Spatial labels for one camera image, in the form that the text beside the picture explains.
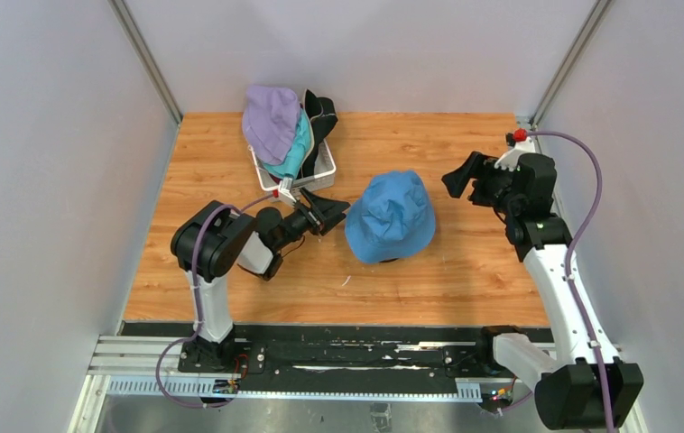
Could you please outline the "purple bucket hat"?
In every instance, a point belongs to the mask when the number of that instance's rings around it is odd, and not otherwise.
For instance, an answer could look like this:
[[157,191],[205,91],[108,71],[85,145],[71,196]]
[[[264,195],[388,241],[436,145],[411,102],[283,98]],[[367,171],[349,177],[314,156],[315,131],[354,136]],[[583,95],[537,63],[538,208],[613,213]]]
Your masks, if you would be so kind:
[[251,85],[246,90],[242,131],[256,157],[269,165],[283,163],[300,119],[300,101],[290,88]]

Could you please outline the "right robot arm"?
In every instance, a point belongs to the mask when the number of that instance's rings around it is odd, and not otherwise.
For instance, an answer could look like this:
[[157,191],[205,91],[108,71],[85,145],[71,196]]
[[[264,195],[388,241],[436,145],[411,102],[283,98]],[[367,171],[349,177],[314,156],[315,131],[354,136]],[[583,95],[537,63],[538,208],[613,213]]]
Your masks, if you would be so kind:
[[555,354],[547,355],[518,327],[484,327],[476,366],[489,376],[512,373],[530,390],[539,419],[550,430],[616,431],[630,415],[644,378],[638,364],[621,358],[589,305],[575,240],[551,210],[556,180],[554,160],[536,152],[513,158],[509,167],[472,152],[442,177],[452,198],[471,188],[470,203],[503,217],[506,238],[537,287],[555,344]]

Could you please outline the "blue bucket hat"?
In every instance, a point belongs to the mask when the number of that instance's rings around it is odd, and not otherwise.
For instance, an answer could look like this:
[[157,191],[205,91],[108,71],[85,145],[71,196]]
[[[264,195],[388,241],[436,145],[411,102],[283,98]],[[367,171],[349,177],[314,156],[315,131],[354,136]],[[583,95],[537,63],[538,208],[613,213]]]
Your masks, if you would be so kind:
[[366,264],[412,257],[431,243],[435,232],[434,207],[413,170],[374,176],[345,221],[348,246]]

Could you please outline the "white perforated plastic basket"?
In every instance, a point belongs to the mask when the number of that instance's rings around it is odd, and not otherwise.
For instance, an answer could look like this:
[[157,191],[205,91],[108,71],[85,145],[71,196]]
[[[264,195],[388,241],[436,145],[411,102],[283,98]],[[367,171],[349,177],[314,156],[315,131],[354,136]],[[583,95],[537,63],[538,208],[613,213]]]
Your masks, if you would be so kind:
[[[273,194],[273,200],[276,201],[279,182],[274,180],[267,169],[262,165],[262,162],[256,157],[254,151],[250,146],[247,147],[251,153],[254,169],[260,188],[265,193]],[[319,145],[319,154],[316,159],[314,174],[312,176],[296,179],[292,183],[291,193],[295,198],[300,198],[301,189],[306,189],[310,192],[320,189],[330,188],[335,181],[337,165],[334,161],[333,155],[328,147],[326,139]]]

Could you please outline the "teal hat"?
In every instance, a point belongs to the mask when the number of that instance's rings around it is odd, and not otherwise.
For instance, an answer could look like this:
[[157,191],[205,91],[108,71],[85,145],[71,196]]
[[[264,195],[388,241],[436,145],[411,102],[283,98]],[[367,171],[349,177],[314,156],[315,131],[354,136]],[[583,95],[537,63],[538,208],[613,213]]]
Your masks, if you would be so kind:
[[276,165],[263,162],[262,165],[277,179],[298,179],[300,177],[301,167],[314,149],[314,146],[314,134],[310,125],[310,120],[307,114],[302,112],[295,130],[295,138],[291,148],[284,157],[283,162]]

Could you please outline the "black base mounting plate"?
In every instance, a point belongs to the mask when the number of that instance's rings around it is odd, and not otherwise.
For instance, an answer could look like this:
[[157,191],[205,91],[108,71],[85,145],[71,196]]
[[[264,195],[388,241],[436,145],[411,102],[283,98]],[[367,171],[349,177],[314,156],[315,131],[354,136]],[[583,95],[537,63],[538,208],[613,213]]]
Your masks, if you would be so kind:
[[237,324],[216,354],[183,342],[165,355],[170,379],[210,374],[194,392],[206,404],[235,397],[373,398],[383,400],[509,397],[521,380],[485,364],[476,347],[481,327]]

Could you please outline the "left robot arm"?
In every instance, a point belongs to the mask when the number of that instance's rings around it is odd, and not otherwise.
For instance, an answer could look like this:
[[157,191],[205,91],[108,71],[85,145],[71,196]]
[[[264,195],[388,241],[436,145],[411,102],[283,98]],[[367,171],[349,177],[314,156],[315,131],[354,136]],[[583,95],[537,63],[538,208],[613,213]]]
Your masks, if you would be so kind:
[[213,200],[181,225],[171,239],[171,253],[189,283],[193,336],[201,361],[215,373],[235,363],[234,320],[228,306],[227,277],[238,266],[272,279],[284,262],[283,250],[306,235],[323,236],[346,219],[351,204],[323,198],[307,189],[284,215],[275,206],[251,215],[249,204],[238,208]]

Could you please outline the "black hat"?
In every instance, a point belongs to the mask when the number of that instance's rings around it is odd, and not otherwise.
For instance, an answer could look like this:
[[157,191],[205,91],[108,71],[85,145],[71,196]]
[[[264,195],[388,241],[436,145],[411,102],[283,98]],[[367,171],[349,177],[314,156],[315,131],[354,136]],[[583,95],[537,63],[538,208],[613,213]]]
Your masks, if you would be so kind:
[[312,148],[309,156],[302,163],[300,178],[315,175],[316,161],[319,156],[320,144],[333,131],[338,122],[334,101],[329,97],[319,97],[310,89],[304,91],[302,104],[310,120],[312,131]]

